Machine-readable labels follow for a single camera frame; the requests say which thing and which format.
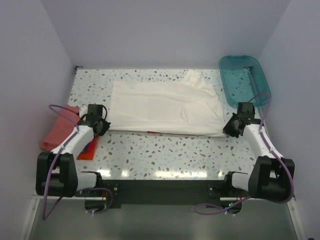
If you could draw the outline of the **white t shirt red print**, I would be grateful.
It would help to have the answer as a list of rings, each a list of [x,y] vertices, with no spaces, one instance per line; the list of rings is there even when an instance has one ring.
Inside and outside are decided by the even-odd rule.
[[[194,70],[178,82],[114,82],[107,120],[113,131],[207,137],[225,126],[218,94]]]

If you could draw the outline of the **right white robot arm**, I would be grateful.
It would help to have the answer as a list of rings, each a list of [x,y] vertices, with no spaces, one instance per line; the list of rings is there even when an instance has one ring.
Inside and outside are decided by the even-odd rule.
[[[251,102],[239,102],[237,112],[223,128],[230,137],[244,137],[256,158],[249,173],[230,171],[224,177],[223,192],[230,197],[240,190],[252,198],[287,203],[294,195],[295,163],[284,158],[266,134],[260,119],[255,118]]]

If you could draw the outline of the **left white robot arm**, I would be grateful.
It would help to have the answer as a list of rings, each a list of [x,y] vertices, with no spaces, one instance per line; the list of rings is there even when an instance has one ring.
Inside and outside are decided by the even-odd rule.
[[[86,190],[99,196],[104,184],[96,172],[76,170],[75,160],[85,147],[110,128],[108,110],[102,104],[84,105],[84,111],[74,111],[54,104],[49,109],[67,120],[73,130],[51,151],[41,152],[37,157],[35,191],[40,196],[73,197]]]

